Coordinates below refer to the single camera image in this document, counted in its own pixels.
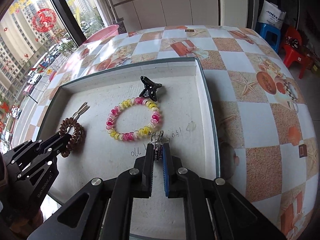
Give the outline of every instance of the blue stool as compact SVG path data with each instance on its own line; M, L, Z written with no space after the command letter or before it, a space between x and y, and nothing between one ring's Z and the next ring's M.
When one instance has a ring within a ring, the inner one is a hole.
M281 36L279 29L265 23L257 22L255 31L269 43L270 47L273 48L276 53L278 53Z

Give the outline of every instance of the brown hair tie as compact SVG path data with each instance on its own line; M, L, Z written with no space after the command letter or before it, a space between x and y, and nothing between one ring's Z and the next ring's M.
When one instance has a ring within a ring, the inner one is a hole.
M84 136L83 126L79 124L77 120L74 119L73 117L66 118L65 120L62 121L59 128L59 135L63 136L64 134L66 134L67 129L72 126L75 129L73 132L73 135L71 135L71 138L68 141L67 149L61 152L61 156L64 158L69 156L70 152L73 150L73 148L76 146L77 143L82 141L82 138Z

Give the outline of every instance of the metal screw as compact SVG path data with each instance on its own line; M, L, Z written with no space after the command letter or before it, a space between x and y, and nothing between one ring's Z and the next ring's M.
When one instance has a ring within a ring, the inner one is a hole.
M186 174L186 173L188 172L188 170L187 170L186 168L179 168L179 169L178 169L178 172L179 172L180 174Z
M130 173L131 175L136 175L136 174L139 173L139 170L138 170L137 168L132 168L131 170L129 170L129 173Z
M224 185L225 182L226 182L226 181L225 181L223 178L217 178L217 179L216 179L216 184L217 184L217 185L220 185L220 186L221 186L221 185Z
M91 180L91 184L94 186L97 186L100 183L101 183L101 179L99 179L99 178L95 178L95 179Z

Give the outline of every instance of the black hair claw clip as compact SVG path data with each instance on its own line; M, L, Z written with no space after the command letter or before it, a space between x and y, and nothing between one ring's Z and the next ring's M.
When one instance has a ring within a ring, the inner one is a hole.
M142 83L144 84L144 89L140 93L139 97L147 98L149 97L152 101L157 101L156 91L158 88L162 87L162 84L154 83L145 76L140 77Z

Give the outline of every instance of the window frame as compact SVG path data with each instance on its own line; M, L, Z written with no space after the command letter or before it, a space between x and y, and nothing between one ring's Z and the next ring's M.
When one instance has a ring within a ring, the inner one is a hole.
M69 8L66 0L51 0L51 3L55 7L57 13L62 19L66 29L69 31L70 36L73 38L77 46L82 45L87 38L84 36L80 26L74 18L71 9Z

